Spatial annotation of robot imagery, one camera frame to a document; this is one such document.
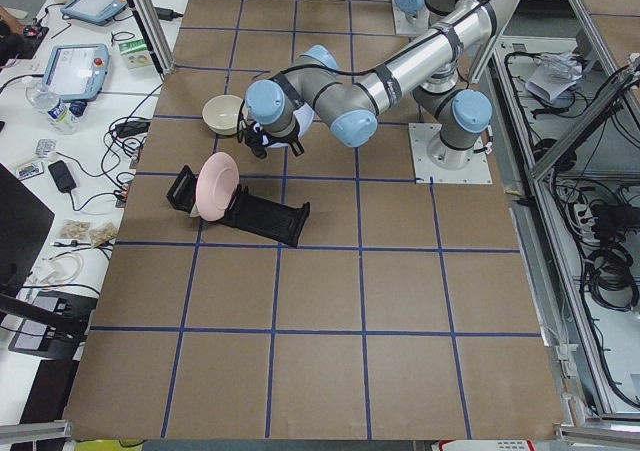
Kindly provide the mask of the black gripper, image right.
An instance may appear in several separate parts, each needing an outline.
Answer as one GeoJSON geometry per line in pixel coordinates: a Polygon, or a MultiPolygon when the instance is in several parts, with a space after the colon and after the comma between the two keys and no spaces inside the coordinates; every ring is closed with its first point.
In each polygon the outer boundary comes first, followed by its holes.
{"type": "Polygon", "coordinates": [[[258,122],[246,120],[241,120],[238,124],[238,141],[249,147],[253,155],[259,159],[265,159],[267,148],[274,144],[258,122]]]}

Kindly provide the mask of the silver robot arm, image right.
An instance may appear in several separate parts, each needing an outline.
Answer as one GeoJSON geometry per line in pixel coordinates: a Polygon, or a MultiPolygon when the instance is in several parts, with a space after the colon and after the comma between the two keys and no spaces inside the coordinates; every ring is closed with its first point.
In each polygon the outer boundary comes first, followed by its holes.
{"type": "Polygon", "coordinates": [[[378,116],[436,74],[454,72],[463,51],[495,36],[519,0],[420,0],[433,22],[427,31],[371,69],[355,73],[344,85],[328,49],[315,45],[288,68],[252,83],[239,114],[237,138],[258,158],[273,145],[295,155],[304,151],[300,137],[309,127],[310,110],[348,147],[363,145],[376,132],[378,116]]]}

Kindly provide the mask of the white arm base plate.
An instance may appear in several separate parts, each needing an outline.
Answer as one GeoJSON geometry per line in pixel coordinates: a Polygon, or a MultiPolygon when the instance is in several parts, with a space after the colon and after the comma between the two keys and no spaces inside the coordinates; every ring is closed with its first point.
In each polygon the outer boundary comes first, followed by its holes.
{"type": "Polygon", "coordinates": [[[408,125],[415,181],[418,184],[491,185],[488,155],[482,139],[468,150],[448,148],[441,141],[441,125],[408,125]]]}
{"type": "Polygon", "coordinates": [[[430,12],[422,1],[419,1],[419,4],[422,7],[415,14],[407,14],[397,6],[395,0],[392,0],[395,34],[397,36],[417,37],[428,30],[430,12]]]}

